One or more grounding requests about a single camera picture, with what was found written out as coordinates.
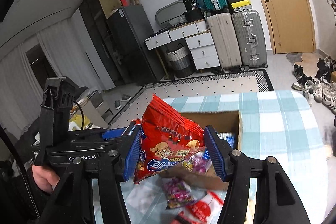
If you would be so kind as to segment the person's left hand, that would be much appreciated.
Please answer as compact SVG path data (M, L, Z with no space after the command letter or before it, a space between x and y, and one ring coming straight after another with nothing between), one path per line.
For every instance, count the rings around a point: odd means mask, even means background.
M47 166L32 166L33 178L37 186L46 193L52 193L60 177L54 170Z

